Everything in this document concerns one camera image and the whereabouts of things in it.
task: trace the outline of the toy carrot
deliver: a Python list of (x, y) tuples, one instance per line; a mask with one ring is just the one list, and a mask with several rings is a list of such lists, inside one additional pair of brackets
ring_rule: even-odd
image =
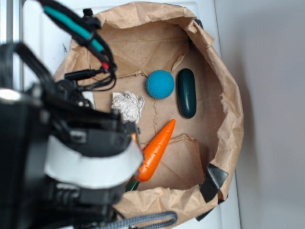
[(139, 174), (126, 187), (126, 191), (136, 190), (139, 182), (148, 181), (156, 168), (171, 139), (176, 120), (171, 120), (144, 149), (144, 161), (139, 168)]

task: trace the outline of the teal ball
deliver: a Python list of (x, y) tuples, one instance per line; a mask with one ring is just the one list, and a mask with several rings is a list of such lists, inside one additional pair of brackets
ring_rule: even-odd
[(154, 71), (146, 81), (146, 90), (155, 99), (165, 99), (170, 96), (174, 86), (173, 76), (165, 70)]

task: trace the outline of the black tape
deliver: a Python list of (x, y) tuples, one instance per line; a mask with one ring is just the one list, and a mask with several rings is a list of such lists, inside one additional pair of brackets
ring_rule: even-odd
[(212, 164), (208, 165), (205, 180), (200, 185), (200, 191), (206, 203), (214, 199), (227, 177), (228, 173), (222, 169)]
[(203, 28), (201, 20), (199, 20), (198, 18), (195, 18), (195, 22), (197, 22), (197, 24), (200, 25), (201, 28)]
[(209, 210), (208, 212), (205, 212), (204, 214), (197, 216), (197, 217), (196, 217), (196, 220), (197, 220), (197, 221), (203, 220), (211, 211), (212, 211), (212, 210)]

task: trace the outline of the gray wall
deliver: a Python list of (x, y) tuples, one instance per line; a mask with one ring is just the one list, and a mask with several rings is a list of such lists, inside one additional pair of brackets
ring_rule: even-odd
[(215, 5), (222, 58), (244, 104), (242, 228), (305, 228), (305, 1)]

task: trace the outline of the dark green capsule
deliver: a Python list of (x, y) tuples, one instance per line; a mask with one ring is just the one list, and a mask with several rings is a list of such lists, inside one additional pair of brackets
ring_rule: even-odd
[(196, 113), (195, 77), (190, 69), (184, 68), (177, 79), (178, 105), (185, 118), (192, 118)]

